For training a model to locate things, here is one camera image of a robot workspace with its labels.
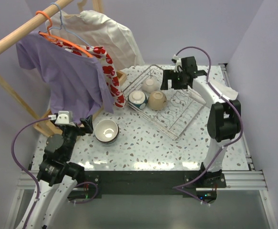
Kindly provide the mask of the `red bowl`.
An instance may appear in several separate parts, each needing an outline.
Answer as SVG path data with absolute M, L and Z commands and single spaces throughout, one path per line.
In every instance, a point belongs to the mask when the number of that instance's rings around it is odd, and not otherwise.
M 101 120 L 94 129 L 94 134 L 97 135 L 105 135 L 105 134 L 113 134 L 119 135 L 119 126 L 118 124 L 111 119 Z

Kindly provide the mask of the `blue floral bowl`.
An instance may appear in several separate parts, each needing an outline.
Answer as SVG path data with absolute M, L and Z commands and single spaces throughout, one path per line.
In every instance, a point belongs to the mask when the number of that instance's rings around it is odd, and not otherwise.
M 116 142 L 118 135 L 113 134 L 105 134 L 105 135 L 97 135 L 95 134 L 96 140 L 103 145 L 111 145 Z

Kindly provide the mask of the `teal white dotted bowl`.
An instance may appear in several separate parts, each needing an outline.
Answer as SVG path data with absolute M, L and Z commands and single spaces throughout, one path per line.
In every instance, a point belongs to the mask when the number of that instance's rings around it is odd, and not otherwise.
M 147 96 L 142 91 L 132 91 L 128 95 L 128 102 L 133 104 L 138 109 L 142 110 L 147 105 Z

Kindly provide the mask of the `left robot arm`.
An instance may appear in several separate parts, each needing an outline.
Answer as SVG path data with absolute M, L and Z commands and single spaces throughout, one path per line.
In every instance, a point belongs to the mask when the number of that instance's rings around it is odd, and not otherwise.
M 35 183 L 34 196 L 17 226 L 19 229 L 50 228 L 73 188 L 85 182 L 84 167 L 70 159 L 77 137 L 93 133 L 93 117 L 80 119 L 82 126 L 72 121 L 71 111 L 59 111 L 42 120 L 53 123 L 62 134 L 48 137 L 38 174 L 33 175 L 20 164 L 14 152 L 15 141 L 11 144 L 13 160 Z

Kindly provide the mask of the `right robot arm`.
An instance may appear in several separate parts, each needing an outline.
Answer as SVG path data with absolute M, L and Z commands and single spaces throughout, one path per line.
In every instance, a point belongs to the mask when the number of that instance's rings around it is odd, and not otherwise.
M 171 86 L 175 90 L 191 88 L 205 101 L 210 109 L 207 131 L 211 138 L 207 155 L 200 167 L 198 177 L 186 183 L 199 181 L 203 187 L 210 187 L 221 175 L 222 164 L 227 147 L 240 136 L 242 123 L 241 104 L 232 100 L 221 91 L 224 88 L 209 78 L 209 71 L 199 70 L 194 57 L 172 58 L 174 69 L 164 70 L 161 90 Z

